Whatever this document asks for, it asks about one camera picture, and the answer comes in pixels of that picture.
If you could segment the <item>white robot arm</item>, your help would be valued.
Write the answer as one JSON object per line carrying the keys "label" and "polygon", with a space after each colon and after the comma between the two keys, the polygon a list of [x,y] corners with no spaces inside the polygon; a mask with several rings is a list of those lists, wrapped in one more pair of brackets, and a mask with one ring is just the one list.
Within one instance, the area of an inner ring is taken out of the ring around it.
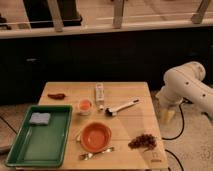
{"label": "white robot arm", "polygon": [[161,116],[166,117],[183,99],[199,106],[213,124],[213,88],[203,83],[206,76],[204,66],[196,61],[170,68],[164,73],[164,85],[156,94]]}

